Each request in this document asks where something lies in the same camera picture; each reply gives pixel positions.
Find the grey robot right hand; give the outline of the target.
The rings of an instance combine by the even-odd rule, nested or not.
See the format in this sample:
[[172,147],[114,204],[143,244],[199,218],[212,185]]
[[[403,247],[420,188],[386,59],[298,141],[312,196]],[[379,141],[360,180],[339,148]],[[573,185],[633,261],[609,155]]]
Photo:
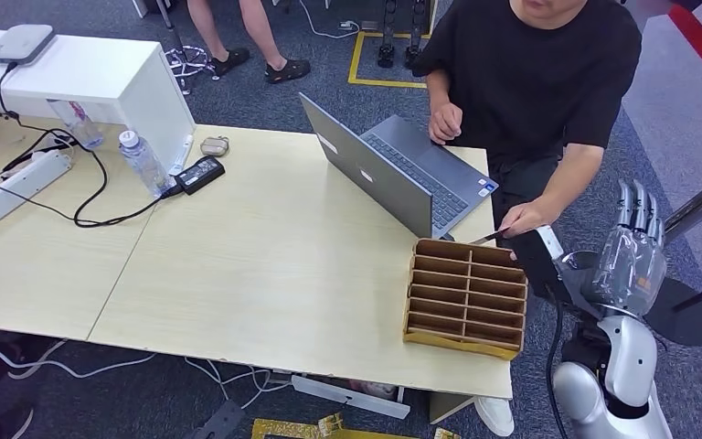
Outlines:
[[620,179],[618,218],[604,243],[588,300],[595,305],[645,316],[666,273],[665,225],[658,203],[644,185]]

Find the person's left hand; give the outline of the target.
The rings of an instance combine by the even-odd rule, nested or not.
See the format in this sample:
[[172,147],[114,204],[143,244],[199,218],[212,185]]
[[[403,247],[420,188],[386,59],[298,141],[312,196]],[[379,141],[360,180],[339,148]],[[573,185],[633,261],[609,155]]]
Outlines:
[[534,200],[512,207],[502,219],[499,230],[503,237],[512,238],[541,226],[552,224],[560,215],[542,200]]

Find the person's right hand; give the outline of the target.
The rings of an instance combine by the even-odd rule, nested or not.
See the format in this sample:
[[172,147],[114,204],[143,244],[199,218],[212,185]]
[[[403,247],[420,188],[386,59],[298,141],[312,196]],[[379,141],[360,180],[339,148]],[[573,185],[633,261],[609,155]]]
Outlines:
[[437,145],[446,145],[462,133],[463,111],[449,101],[431,104],[429,136]]

